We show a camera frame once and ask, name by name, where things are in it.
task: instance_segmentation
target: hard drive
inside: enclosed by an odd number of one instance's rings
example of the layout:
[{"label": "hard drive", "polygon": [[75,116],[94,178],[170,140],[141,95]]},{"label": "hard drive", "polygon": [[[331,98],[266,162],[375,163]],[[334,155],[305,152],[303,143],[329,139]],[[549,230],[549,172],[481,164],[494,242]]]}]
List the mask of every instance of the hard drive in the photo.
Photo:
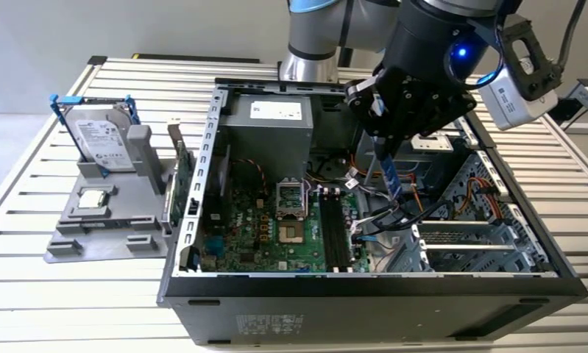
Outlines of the hard drive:
[{"label": "hard drive", "polygon": [[141,124],[135,101],[53,96],[53,109],[66,125],[85,162],[105,171],[135,171],[137,148],[127,143],[129,129]]}]

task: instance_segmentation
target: white label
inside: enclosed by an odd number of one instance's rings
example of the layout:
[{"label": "white label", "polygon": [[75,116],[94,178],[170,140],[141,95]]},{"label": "white label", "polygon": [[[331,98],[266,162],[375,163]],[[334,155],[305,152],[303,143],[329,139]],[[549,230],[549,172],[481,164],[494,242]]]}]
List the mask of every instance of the white label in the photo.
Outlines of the white label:
[{"label": "white label", "polygon": [[350,169],[349,169],[349,173],[346,174],[346,177],[349,178],[349,179],[351,179],[351,178],[354,178],[354,177],[357,177],[357,174],[359,173],[359,171],[357,170],[357,168],[355,167],[351,167]]},{"label": "white label", "polygon": [[251,119],[303,120],[303,105],[287,101],[254,101]]},{"label": "white label", "polygon": [[133,168],[118,126],[106,120],[79,120],[77,126],[95,162],[110,171]]},{"label": "white label", "polygon": [[346,187],[347,187],[349,189],[353,189],[357,185],[359,185],[359,181],[358,181],[358,179],[350,179],[350,180],[346,182]]},{"label": "white label", "polygon": [[87,228],[105,228],[107,225],[105,223],[83,223],[82,226]]}]

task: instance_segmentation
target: aluminum workbench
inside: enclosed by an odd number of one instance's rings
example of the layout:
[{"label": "aluminum workbench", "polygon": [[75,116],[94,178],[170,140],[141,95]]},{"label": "aluminum workbench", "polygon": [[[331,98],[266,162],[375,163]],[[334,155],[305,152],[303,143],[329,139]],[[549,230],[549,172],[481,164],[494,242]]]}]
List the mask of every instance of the aluminum workbench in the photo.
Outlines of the aluminum workbench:
[{"label": "aluminum workbench", "polygon": [[[346,82],[367,70],[343,69]],[[275,65],[109,59],[89,65],[69,94],[138,100],[151,144],[173,156],[167,118],[198,148],[215,77],[277,79]],[[588,287],[588,160],[550,118],[501,132],[478,114],[542,219]],[[53,116],[0,188],[0,352],[181,352],[197,348],[173,310],[157,308],[165,259],[47,265],[57,220],[77,181],[78,150]],[[588,352],[588,299],[518,333],[461,352]],[[247,347],[247,351],[443,352],[427,346]]]}]

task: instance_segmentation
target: motherboard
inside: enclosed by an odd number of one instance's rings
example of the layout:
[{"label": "motherboard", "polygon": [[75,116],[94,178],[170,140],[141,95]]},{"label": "motherboard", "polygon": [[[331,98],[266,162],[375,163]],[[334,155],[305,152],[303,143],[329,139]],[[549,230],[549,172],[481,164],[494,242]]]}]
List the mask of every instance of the motherboard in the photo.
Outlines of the motherboard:
[{"label": "motherboard", "polygon": [[[343,256],[354,272],[369,271],[366,249],[353,246],[347,232],[359,217],[355,195],[339,192],[330,199],[318,190],[301,190],[297,195],[289,185],[281,202],[291,208],[309,205],[306,217],[285,217],[278,213],[275,193],[258,198],[253,190],[233,190],[229,225],[215,229],[205,240],[203,271],[333,271],[335,248],[346,252]],[[291,201],[297,197],[302,198],[301,202]],[[334,212],[335,205],[339,205],[339,216]]]}]

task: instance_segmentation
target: barcode sticker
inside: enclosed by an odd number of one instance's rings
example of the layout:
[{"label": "barcode sticker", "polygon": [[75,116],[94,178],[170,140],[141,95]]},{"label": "barcode sticker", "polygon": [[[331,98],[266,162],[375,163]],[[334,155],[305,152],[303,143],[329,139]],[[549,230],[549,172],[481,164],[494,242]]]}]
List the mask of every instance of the barcode sticker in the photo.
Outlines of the barcode sticker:
[{"label": "barcode sticker", "polygon": [[359,180],[358,179],[350,179],[346,182],[346,187],[351,190],[357,185],[359,185]]},{"label": "barcode sticker", "polygon": [[349,178],[349,179],[351,179],[351,178],[354,178],[354,177],[357,177],[357,174],[359,173],[359,171],[357,170],[357,168],[355,167],[351,167],[350,169],[349,169],[349,173],[346,174],[346,177]]}]

